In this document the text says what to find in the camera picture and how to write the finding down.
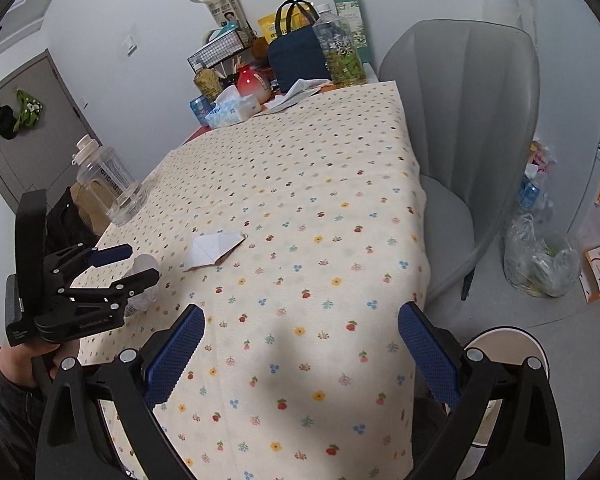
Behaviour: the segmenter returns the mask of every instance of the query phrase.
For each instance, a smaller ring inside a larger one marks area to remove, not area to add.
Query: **person's arm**
[[[33,377],[31,358],[53,352],[59,345],[40,339],[0,348],[0,447],[24,480],[33,480],[36,469],[36,447],[45,403]],[[63,346],[54,358],[52,378],[59,362],[68,354],[77,355],[79,342]]]

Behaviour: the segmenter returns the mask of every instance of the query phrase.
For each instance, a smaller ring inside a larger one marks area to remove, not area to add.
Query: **yellow package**
[[[282,30],[286,28],[286,14],[288,13],[288,7],[282,9],[282,17],[280,18],[280,24],[282,26]],[[264,18],[260,18],[258,20],[258,24],[262,29],[262,35],[267,40],[267,43],[271,43],[273,40],[277,38],[276,34],[276,13],[270,14],[269,16],[265,16]],[[300,9],[298,7],[294,7],[294,12],[291,15],[291,30],[296,30],[296,28],[302,28],[305,25],[309,25],[309,20],[306,19]]]

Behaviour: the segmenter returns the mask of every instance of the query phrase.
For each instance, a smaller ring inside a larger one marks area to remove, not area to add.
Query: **metal basket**
[[[251,29],[237,28],[209,41],[199,48],[188,61],[193,68],[196,63],[203,63],[207,68],[214,67],[236,54],[240,54],[253,44]]]

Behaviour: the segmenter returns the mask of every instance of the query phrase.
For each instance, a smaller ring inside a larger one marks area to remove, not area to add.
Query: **clear plastic bag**
[[[566,236],[548,231],[541,237],[530,214],[515,217],[507,231],[504,274],[517,290],[532,296],[565,295],[582,268],[580,251]]]

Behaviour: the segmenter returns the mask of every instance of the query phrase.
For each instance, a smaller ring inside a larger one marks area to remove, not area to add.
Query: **person's hand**
[[[71,341],[62,346],[48,343],[40,338],[18,346],[9,346],[4,342],[0,348],[0,371],[7,380],[16,386],[35,388],[38,386],[33,377],[31,358],[58,350],[54,355],[54,367],[49,371],[52,379],[56,378],[58,367],[65,357],[78,355],[80,341]]]

